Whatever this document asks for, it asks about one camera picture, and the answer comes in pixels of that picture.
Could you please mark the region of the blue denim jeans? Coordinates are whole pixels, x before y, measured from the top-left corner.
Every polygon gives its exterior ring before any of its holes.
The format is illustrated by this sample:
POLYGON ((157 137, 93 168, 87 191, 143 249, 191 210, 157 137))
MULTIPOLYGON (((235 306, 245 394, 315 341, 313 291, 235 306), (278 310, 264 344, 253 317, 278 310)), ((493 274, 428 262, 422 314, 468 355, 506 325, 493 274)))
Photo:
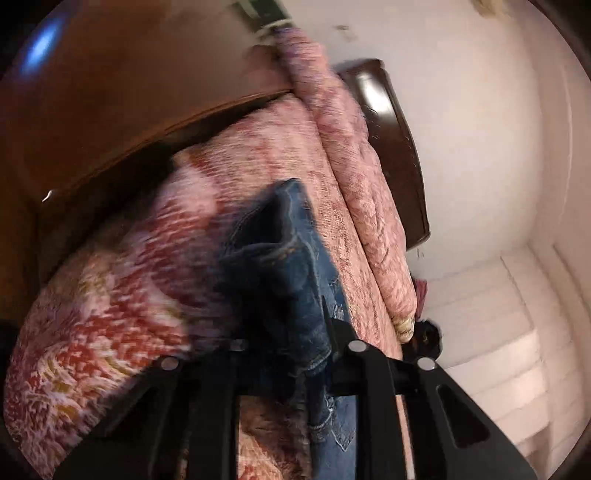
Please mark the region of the blue denim jeans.
POLYGON ((318 234, 300 180, 276 183, 235 225, 221 256, 224 293, 253 385, 287 409, 291 445, 315 479, 356 473, 356 399, 329 394, 329 320, 349 322, 338 270, 318 234))

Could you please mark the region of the black jacket on chair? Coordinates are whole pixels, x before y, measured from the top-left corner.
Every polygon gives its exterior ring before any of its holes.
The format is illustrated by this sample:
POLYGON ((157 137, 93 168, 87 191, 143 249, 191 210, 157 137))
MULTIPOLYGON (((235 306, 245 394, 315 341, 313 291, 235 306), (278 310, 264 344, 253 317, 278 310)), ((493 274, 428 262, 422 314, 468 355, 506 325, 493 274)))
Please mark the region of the black jacket on chair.
POLYGON ((406 362, 415 363, 423 357, 437 360, 443 350, 440 327, 430 319, 417 321, 413 337, 402 346, 402 350, 406 362))

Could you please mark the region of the floral yellow pillow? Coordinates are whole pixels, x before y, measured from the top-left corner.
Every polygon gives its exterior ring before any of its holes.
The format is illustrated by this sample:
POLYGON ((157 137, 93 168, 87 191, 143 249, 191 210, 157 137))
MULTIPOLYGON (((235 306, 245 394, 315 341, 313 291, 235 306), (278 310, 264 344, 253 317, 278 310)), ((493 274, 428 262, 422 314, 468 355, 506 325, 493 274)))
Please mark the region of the floral yellow pillow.
POLYGON ((406 318, 393 317, 392 323, 396 331, 397 338, 401 344, 406 344, 411 341, 414 336, 415 318, 413 315, 406 318))

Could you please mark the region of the white built-in wardrobe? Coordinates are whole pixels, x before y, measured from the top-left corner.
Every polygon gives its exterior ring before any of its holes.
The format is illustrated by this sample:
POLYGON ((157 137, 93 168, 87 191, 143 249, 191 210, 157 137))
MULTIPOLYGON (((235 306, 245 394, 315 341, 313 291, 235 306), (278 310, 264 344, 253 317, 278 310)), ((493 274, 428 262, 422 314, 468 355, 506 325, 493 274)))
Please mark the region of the white built-in wardrobe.
POLYGON ((548 479, 590 419, 575 330, 532 251, 514 250, 428 284, 440 365, 548 479))

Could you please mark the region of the pink floral bedspread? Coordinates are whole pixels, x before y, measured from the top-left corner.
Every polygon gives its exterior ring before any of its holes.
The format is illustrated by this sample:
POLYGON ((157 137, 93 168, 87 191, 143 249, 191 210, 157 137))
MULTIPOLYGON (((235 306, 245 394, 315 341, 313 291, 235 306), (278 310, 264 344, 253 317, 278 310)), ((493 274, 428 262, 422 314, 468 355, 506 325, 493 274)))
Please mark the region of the pink floral bedspread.
POLYGON ((230 334, 217 257, 242 205, 300 179, 363 340, 401 345, 311 111, 286 95, 174 157, 137 221, 104 229, 33 303, 12 354, 4 418, 44 479, 163 354, 205 353, 230 334))

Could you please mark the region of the maroon clothes pile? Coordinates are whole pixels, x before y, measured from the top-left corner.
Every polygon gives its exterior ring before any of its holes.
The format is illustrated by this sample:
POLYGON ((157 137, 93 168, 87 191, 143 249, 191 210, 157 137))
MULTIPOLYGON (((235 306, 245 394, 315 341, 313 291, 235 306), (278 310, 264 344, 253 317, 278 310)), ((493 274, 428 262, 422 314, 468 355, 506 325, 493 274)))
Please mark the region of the maroon clothes pile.
POLYGON ((413 283, 417 297, 415 320, 419 321, 421 319, 426 302, 426 297, 428 294, 428 281, 424 279, 414 278, 413 283))

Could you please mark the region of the dark wooden headboard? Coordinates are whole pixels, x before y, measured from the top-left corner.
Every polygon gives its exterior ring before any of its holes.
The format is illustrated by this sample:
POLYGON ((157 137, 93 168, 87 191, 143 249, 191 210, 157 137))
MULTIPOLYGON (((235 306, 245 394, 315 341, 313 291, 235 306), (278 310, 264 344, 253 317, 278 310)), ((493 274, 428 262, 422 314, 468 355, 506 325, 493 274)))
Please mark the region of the dark wooden headboard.
POLYGON ((379 59, 346 62, 338 74, 362 108, 411 250, 430 238, 431 228, 418 151, 390 76, 379 59))

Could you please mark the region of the pink folded quilt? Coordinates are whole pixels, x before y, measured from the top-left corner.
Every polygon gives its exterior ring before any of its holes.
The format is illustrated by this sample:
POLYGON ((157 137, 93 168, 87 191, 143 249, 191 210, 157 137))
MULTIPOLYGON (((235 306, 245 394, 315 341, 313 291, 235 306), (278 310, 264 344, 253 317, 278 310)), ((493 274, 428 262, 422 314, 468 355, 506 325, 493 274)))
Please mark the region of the pink folded quilt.
POLYGON ((390 319, 415 318, 417 297, 406 259, 406 234, 359 103, 332 70, 324 48, 303 30, 277 29, 273 39, 295 94, 317 124, 390 319))

